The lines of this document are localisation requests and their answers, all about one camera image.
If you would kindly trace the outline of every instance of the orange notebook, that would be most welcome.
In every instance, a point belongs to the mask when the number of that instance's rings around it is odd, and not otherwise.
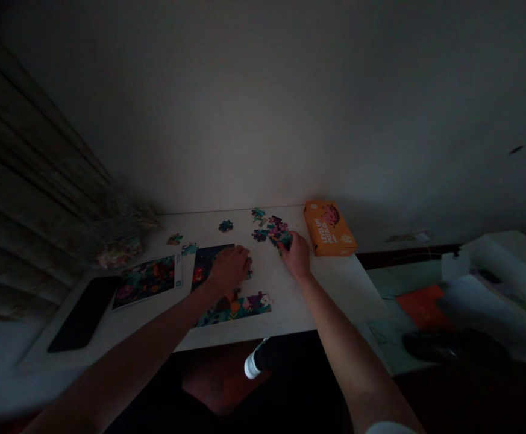
[[[436,300],[443,297],[438,285],[419,289],[396,298],[399,305],[422,332],[453,330],[448,317],[438,308]]]

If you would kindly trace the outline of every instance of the orange puzzle box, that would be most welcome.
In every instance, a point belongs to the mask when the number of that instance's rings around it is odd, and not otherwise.
[[[350,256],[355,253],[357,243],[335,202],[308,201],[303,214],[315,256]]]

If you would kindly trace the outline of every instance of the white wall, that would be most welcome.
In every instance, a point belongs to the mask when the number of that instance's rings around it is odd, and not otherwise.
[[[0,37],[161,212],[335,199],[362,251],[526,232],[526,2],[21,0]]]

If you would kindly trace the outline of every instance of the paper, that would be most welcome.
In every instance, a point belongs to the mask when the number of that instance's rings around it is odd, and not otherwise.
[[[112,309],[137,303],[182,286],[181,265],[181,255],[177,253],[123,271],[123,284],[116,291]]]

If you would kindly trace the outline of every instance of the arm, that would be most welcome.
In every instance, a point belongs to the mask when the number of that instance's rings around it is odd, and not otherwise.
[[[393,421],[424,432],[411,407],[363,336],[321,288],[310,269],[309,247],[297,232],[283,260],[297,279],[325,354],[343,392],[356,433],[376,422]]]
[[[242,246],[221,252],[208,280],[88,368],[24,433],[103,432],[166,362],[200,316],[245,279]]]

